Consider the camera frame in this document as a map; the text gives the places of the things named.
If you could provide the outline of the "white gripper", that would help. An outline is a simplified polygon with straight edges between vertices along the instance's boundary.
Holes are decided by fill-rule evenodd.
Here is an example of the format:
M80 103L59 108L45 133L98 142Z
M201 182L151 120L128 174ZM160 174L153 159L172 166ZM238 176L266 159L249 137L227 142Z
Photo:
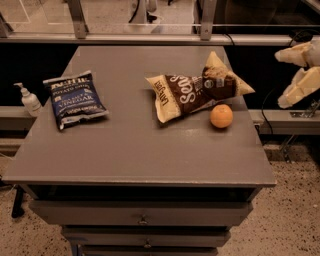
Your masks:
M301 101L320 88L320 40L295 45L279 50L274 54L279 62L291 63L300 67L292 78L291 84L278 98L280 108L286 109Z

